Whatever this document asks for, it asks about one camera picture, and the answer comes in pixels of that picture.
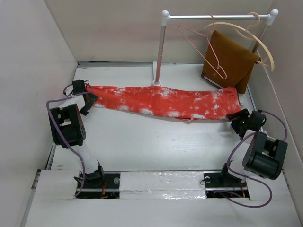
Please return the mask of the orange tie-dye trousers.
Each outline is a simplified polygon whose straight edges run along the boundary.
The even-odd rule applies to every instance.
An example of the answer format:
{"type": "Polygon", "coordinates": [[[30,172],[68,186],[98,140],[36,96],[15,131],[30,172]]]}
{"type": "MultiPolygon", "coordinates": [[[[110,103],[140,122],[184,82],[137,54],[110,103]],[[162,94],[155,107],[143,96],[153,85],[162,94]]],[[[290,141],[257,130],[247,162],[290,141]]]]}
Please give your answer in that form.
{"type": "Polygon", "coordinates": [[[168,87],[89,87],[97,96],[96,107],[159,117],[191,120],[222,120],[241,111],[234,88],[185,91],[168,87]]]}

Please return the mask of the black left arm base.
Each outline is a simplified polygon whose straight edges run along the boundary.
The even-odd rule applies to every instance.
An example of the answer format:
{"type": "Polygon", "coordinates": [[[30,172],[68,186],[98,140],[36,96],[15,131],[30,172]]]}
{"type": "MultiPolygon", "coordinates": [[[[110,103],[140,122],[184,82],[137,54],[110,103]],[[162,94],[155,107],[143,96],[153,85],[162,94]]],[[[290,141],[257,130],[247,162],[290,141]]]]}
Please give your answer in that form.
{"type": "Polygon", "coordinates": [[[82,186],[83,173],[74,177],[77,182],[76,198],[78,199],[119,199],[121,172],[105,172],[98,161],[98,168],[85,174],[84,185],[82,186]]]}

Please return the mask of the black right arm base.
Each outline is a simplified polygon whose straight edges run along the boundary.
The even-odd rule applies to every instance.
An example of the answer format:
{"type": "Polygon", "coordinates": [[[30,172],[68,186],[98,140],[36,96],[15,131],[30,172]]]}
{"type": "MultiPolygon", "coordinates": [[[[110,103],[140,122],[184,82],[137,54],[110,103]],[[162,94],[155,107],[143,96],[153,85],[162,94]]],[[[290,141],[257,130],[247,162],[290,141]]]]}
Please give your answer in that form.
{"type": "Polygon", "coordinates": [[[204,178],[200,181],[205,187],[207,199],[213,198],[250,198],[246,180],[242,180],[228,172],[225,163],[221,170],[203,172],[204,178]]]}

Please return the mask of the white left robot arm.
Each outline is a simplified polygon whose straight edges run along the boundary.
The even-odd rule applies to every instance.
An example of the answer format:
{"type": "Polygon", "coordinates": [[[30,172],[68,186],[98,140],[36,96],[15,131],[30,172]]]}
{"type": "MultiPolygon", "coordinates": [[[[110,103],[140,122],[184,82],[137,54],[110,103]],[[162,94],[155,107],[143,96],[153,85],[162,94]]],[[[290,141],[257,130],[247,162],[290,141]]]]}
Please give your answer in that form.
{"type": "Polygon", "coordinates": [[[105,173],[100,162],[92,158],[84,145],[86,130],[82,120],[97,101],[97,96],[92,93],[87,80],[73,81],[63,94],[64,99],[46,103],[53,141],[78,157],[83,170],[75,177],[78,183],[101,187],[106,180],[105,173]]]}

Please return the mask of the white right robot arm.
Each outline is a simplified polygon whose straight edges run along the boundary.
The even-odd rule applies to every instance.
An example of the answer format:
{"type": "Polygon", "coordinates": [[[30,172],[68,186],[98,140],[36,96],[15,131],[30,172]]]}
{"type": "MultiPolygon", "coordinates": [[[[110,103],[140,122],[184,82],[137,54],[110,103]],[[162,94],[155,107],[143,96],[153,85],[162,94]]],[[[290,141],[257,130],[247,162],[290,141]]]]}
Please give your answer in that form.
{"type": "Polygon", "coordinates": [[[244,170],[264,179],[277,179],[282,172],[288,147],[286,142],[288,131],[283,120],[268,111],[257,110],[250,113],[247,109],[229,114],[227,119],[231,121],[231,127],[238,134],[241,142],[252,137],[242,161],[244,170]],[[282,140],[273,139],[260,131],[267,122],[267,114],[281,122],[285,130],[282,140]]]}

